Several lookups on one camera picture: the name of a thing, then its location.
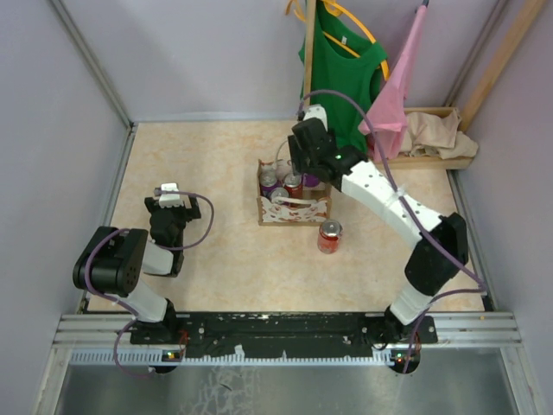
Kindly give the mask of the silver purple can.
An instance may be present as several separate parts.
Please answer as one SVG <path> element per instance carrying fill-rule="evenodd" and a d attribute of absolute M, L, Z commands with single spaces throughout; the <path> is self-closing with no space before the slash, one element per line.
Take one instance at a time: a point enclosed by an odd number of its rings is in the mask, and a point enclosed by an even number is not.
<path fill-rule="evenodd" d="M 326 188 L 324 182 L 322 182 L 316 176 L 310 174 L 303 175 L 303 189 L 307 191 L 323 191 Z"/>

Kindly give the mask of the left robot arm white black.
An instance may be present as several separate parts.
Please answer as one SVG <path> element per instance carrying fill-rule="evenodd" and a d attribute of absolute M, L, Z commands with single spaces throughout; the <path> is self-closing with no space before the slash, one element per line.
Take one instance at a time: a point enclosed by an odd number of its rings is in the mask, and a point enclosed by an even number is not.
<path fill-rule="evenodd" d="M 145 273 L 175 278 L 184 252 L 186 226 L 201 218 L 200 195 L 173 191 L 147 197 L 150 229 L 99 227 L 73 268 L 73 284 L 123 307 L 134 317 L 131 342 L 139 345 L 185 345 L 188 332 L 174 304 L 156 294 L 142 279 Z"/>

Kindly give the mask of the red soda can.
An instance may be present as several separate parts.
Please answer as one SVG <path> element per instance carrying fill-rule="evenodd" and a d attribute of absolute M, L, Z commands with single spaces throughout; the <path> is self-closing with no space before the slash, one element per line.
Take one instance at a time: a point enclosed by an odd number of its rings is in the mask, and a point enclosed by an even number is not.
<path fill-rule="evenodd" d="M 336 252 L 340 246 L 343 227 L 337 220 L 325 220 L 319 227 L 317 246 L 325 254 Z"/>

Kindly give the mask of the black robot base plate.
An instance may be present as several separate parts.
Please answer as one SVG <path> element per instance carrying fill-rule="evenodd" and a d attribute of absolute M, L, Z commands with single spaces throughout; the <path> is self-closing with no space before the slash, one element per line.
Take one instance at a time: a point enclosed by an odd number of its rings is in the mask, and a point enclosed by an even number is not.
<path fill-rule="evenodd" d="M 135 323 L 130 343 L 182 346 L 188 358 L 226 357 L 234 354 L 237 346 L 253 359 L 371 357 L 377 345 L 407 346 L 413 329 L 417 329 L 417 343 L 437 343 L 432 317 L 404 326 L 388 310 L 190 312 L 162 322 Z"/>

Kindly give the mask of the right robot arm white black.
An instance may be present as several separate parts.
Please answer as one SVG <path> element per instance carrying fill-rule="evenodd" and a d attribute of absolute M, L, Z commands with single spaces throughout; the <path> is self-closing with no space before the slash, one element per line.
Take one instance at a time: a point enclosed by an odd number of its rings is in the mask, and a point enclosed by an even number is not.
<path fill-rule="evenodd" d="M 317 118 L 294 125 L 288 142 L 295 172 L 315 176 L 368 207 L 411 247 L 407 283 L 385 310 L 381 330 L 388 342 L 406 342 L 416 333 L 416 319 L 468 262 L 465 220 L 405 194 L 356 147 L 337 147 Z"/>

